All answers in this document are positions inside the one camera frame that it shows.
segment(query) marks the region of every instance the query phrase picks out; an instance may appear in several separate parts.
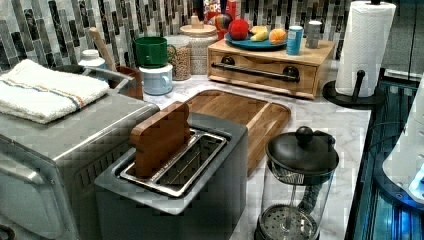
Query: wooden utensil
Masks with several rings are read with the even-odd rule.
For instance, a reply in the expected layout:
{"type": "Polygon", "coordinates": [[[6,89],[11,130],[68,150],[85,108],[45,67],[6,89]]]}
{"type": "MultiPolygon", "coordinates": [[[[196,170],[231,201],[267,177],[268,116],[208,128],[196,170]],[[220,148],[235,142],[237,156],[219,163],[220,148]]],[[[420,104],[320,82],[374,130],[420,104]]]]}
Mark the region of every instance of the wooden utensil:
{"type": "Polygon", "coordinates": [[[91,27],[88,32],[90,33],[91,38],[93,38],[94,44],[96,44],[100,54],[105,59],[106,67],[109,70],[116,72],[115,62],[113,62],[112,58],[110,57],[106,44],[103,42],[103,39],[100,36],[99,30],[97,30],[95,27],[91,27]]]}
{"type": "Polygon", "coordinates": [[[130,143],[136,148],[135,173],[138,178],[152,177],[190,139],[187,104],[174,102],[138,124],[130,143]]]}
{"type": "Polygon", "coordinates": [[[282,132],[291,115],[286,106],[219,90],[200,92],[186,102],[190,112],[246,125],[249,131],[248,175],[264,157],[265,145],[272,137],[282,132]]]}

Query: blue cup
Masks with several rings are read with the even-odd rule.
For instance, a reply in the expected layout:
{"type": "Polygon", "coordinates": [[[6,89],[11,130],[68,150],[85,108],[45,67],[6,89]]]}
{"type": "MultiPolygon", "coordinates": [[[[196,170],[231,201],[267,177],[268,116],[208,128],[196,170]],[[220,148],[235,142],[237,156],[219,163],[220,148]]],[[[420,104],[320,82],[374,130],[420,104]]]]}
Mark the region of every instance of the blue cup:
{"type": "Polygon", "coordinates": [[[303,37],[303,27],[291,26],[287,35],[286,52],[288,55],[299,55],[300,43],[303,37]]]}

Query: french press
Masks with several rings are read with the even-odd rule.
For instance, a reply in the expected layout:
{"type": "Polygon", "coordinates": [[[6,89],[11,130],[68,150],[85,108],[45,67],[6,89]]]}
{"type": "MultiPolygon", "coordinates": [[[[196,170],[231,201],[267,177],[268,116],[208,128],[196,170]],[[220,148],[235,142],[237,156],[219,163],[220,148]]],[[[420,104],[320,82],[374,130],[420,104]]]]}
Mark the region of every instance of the french press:
{"type": "Polygon", "coordinates": [[[319,225],[339,163],[334,144],[331,135],[305,126],[268,142],[256,240],[319,239],[319,225]]]}

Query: tile backsplash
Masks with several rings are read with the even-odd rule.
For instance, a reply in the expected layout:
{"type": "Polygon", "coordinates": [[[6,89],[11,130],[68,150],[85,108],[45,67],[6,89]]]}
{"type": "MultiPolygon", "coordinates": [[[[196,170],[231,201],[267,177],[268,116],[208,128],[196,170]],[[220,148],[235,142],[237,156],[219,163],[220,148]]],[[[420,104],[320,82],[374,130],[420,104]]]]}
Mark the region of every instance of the tile backsplash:
{"type": "MultiPolygon", "coordinates": [[[[238,0],[237,4],[237,15],[251,26],[288,29],[311,19],[321,21],[322,38],[336,41],[334,58],[339,58],[350,0],[238,0]]],[[[117,65],[134,67],[132,41],[178,34],[189,24],[192,5],[192,0],[2,0],[0,71],[25,58],[47,67],[76,64],[83,50],[95,48],[90,27],[100,31],[117,65]]]]}

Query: orange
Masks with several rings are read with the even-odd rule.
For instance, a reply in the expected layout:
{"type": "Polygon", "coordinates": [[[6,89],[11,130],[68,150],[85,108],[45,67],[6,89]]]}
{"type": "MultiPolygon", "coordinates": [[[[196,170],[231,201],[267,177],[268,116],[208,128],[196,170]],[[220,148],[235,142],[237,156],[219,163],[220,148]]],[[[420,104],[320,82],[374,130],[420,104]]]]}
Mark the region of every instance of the orange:
{"type": "Polygon", "coordinates": [[[271,44],[281,44],[286,40],[286,31],[282,28],[276,28],[269,33],[269,42],[271,44]]]}

